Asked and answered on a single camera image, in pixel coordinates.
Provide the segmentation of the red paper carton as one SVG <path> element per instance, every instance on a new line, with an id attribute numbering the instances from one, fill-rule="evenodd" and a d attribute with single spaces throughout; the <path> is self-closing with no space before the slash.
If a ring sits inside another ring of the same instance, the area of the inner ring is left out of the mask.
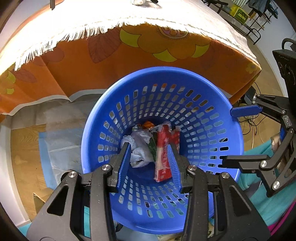
<path id="1" fill-rule="evenodd" d="M 171 178 L 167 146 L 169 143 L 173 143 L 177 146 L 179 151 L 181 128 L 176 126 L 175 129 L 172 129 L 171 123 L 168 121 L 158 126 L 157 159 L 155 164 L 154 180 L 156 182 L 162 182 Z"/>

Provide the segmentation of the light blue tube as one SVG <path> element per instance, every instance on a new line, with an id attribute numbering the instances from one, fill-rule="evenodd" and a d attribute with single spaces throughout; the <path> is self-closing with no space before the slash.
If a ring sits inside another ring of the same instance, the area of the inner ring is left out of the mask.
<path id="1" fill-rule="evenodd" d="M 143 6 L 146 3 L 146 0 L 133 0 L 132 4 L 135 6 Z"/>

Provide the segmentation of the crumpled white plastic bag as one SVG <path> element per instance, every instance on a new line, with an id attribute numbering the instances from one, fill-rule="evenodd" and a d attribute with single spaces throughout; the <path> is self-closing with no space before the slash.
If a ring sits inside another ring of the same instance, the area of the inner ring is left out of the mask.
<path id="1" fill-rule="evenodd" d="M 125 135 L 121 139 L 120 147 L 129 143 L 132 148 L 130 165 L 132 168 L 142 168 L 155 162 L 155 158 L 149 149 L 149 142 L 152 135 L 146 130 L 133 131 L 131 135 Z"/>

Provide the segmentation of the blue plastic basket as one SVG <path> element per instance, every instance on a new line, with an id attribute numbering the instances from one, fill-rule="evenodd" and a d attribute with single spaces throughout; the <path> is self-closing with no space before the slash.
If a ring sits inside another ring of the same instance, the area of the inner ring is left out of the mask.
<path id="1" fill-rule="evenodd" d="M 230 109 L 214 84 L 181 68 L 146 68 L 112 85 L 86 121 L 81 165 L 84 173 L 93 172 L 130 143 L 126 178 L 110 195 L 114 220 L 138 232 L 181 232 L 189 196 L 173 183 L 168 145 L 206 173 L 223 172 L 225 156 L 244 152 Z"/>

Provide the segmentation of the colourful small wrapper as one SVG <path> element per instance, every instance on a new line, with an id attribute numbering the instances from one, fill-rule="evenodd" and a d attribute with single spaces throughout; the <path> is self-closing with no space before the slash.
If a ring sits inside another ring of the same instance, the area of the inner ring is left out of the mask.
<path id="1" fill-rule="evenodd" d="M 143 152 L 142 160 L 145 162 L 155 162 L 157 159 L 158 129 L 159 126 L 148 120 L 132 128 L 137 151 Z"/>

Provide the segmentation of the metal drying rack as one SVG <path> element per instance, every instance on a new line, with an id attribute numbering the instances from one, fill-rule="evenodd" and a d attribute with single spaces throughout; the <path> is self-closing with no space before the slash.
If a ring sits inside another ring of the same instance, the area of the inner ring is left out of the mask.
<path id="1" fill-rule="evenodd" d="M 248 1 L 203 1 L 205 5 L 222 16 L 238 33 L 249 39 L 254 45 L 261 39 L 261 32 L 272 19 L 278 18 L 278 6 L 274 1 L 267 1 L 263 12 Z"/>

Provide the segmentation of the yellow crate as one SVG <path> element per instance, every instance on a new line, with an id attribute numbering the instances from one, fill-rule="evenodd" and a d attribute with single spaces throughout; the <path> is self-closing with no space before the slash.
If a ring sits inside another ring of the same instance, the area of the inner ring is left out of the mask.
<path id="1" fill-rule="evenodd" d="M 249 15 L 237 5 L 233 5 L 231 7 L 230 15 L 238 20 L 241 24 L 245 24 L 249 19 Z"/>

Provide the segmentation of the beige plaid blanket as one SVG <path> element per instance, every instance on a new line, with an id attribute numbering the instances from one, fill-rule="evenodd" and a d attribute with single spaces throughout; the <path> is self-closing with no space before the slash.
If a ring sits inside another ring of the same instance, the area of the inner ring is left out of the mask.
<path id="1" fill-rule="evenodd" d="M 256 62 L 245 37 L 201 1 L 63 1 L 25 24 L 1 50 L 1 73 L 20 69 L 61 41 L 106 33 L 123 25 L 151 24 L 217 40 Z"/>

